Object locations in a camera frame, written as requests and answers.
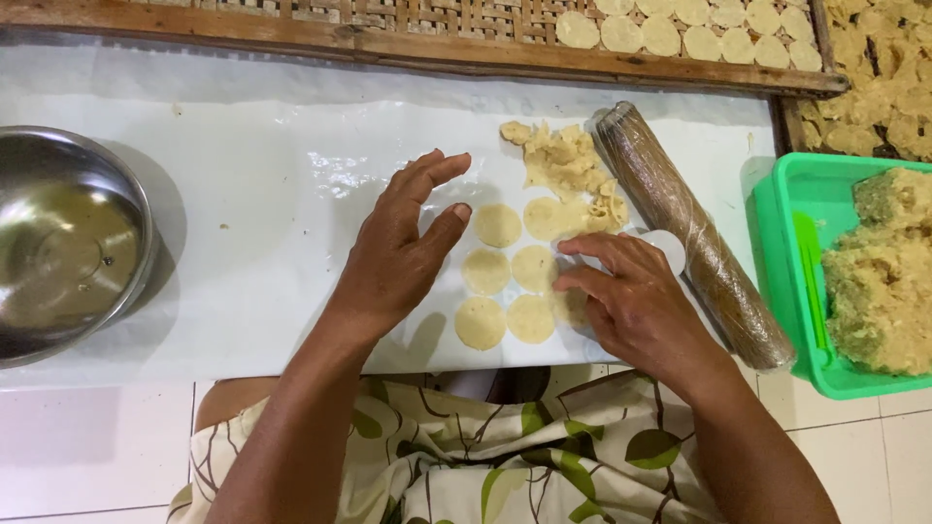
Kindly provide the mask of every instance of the tile floor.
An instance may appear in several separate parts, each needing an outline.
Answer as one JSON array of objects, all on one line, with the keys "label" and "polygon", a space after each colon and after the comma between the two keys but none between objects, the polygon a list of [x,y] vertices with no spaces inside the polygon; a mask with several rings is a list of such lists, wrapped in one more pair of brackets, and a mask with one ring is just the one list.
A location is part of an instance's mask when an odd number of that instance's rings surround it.
[{"label": "tile floor", "polygon": [[[548,393],[620,369],[555,367]],[[932,522],[932,389],[835,402],[789,374],[746,372],[842,522]],[[0,393],[0,524],[161,524],[188,479],[187,438],[210,385]]]}]

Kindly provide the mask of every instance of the round dough disc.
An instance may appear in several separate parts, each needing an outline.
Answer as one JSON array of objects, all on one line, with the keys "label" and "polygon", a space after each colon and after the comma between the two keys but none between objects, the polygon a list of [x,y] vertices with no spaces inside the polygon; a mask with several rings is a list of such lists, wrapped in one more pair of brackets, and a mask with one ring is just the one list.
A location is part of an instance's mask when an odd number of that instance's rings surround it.
[{"label": "round dough disc", "polygon": [[524,211],[525,228],[530,236],[549,242],[568,232],[583,229],[582,219],[569,213],[556,199],[540,197],[528,202]]},{"label": "round dough disc", "polygon": [[477,295],[495,295],[508,285],[512,271],[508,258],[488,249],[473,249],[460,268],[466,287]]},{"label": "round dough disc", "polygon": [[596,0],[596,7],[607,15],[626,15],[635,8],[635,0]]},{"label": "round dough disc", "polygon": [[811,44],[793,42],[789,45],[789,57],[800,71],[822,71],[822,55]]},{"label": "round dough disc", "polygon": [[570,287],[567,291],[560,291],[550,295],[550,304],[554,315],[572,327],[583,327],[589,324],[589,317],[585,314],[585,301],[589,296],[578,287]]},{"label": "round dough disc", "polygon": [[519,296],[506,316],[508,329],[522,342],[540,344],[554,333],[554,315],[543,296]]},{"label": "round dough disc", "polygon": [[556,37],[571,48],[591,49],[598,45],[598,27],[582,13],[567,11],[556,17]]},{"label": "round dough disc", "polygon": [[687,25],[705,25],[708,22],[706,0],[676,0],[677,18]]},{"label": "round dough disc", "polygon": [[740,0],[723,0],[712,11],[712,21],[721,27],[741,27],[745,23],[745,5]]},{"label": "round dough disc", "polygon": [[747,5],[747,25],[760,34],[774,34],[780,29],[780,15],[770,0],[751,0]]},{"label": "round dough disc", "polygon": [[776,36],[765,35],[754,44],[754,58],[764,67],[786,69],[789,67],[789,53]]},{"label": "round dough disc", "polygon": [[505,311],[491,298],[470,296],[459,306],[453,327],[463,344],[490,350],[505,336]]},{"label": "round dough disc", "polygon": [[644,46],[644,33],[629,17],[608,17],[602,22],[602,44],[609,51],[635,53]]},{"label": "round dough disc", "polygon": [[719,38],[711,29],[702,25],[694,25],[686,30],[683,34],[683,45],[686,46],[686,53],[690,58],[696,60],[717,62],[721,57]]},{"label": "round dough disc", "polygon": [[556,280],[556,260],[546,247],[530,245],[514,254],[512,272],[514,279],[529,292],[549,292]]},{"label": "round dough disc", "polygon": [[648,18],[641,24],[644,32],[644,47],[657,56],[673,56],[679,53],[679,31],[666,18]]},{"label": "round dough disc", "polygon": [[475,213],[473,229],[485,245],[508,247],[521,238],[521,218],[505,204],[486,205]]},{"label": "round dough disc", "polygon": [[754,63],[754,44],[747,30],[733,27],[721,36],[721,56],[730,63]]},{"label": "round dough disc", "polygon": [[816,34],[813,32],[813,24],[809,23],[806,14],[801,9],[789,6],[780,13],[780,23],[783,29],[794,40],[802,42],[815,42]]},{"label": "round dough disc", "polygon": [[673,14],[673,0],[636,0],[637,8],[646,17],[669,18]]}]

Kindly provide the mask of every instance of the fingernail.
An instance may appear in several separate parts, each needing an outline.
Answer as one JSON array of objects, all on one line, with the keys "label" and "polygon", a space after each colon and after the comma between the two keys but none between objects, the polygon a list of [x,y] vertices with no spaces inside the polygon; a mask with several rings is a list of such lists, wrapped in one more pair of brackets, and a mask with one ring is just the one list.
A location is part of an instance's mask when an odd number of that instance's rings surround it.
[{"label": "fingernail", "polygon": [[453,214],[458,216],[463,222],[469,222],[469,217],[473,215],[473,208],[464,203],[454,204]]}]

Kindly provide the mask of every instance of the rolling pin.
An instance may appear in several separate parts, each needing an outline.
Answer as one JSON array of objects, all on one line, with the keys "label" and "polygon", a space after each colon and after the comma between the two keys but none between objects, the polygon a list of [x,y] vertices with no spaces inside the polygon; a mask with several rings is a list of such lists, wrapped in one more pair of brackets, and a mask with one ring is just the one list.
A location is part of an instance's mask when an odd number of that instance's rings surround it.
[{"label": "rolling pin", "polygon": [[787,334],[634,105],[620,102],[596,122],[595,142],[650,225],[683,243],[686,276],[741,360],[761,371],[792,363]]}]

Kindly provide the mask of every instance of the stainless steel bowl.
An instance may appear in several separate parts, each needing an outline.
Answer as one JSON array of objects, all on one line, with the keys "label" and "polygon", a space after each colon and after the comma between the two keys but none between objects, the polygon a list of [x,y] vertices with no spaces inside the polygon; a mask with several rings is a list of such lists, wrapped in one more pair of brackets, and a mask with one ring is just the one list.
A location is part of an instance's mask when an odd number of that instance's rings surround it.
[{"label": "stainless steel bowl", "polygon": [[0,127],[0,368],[61,352],[125,312],[156,235],[142,186],[106,148]]}]

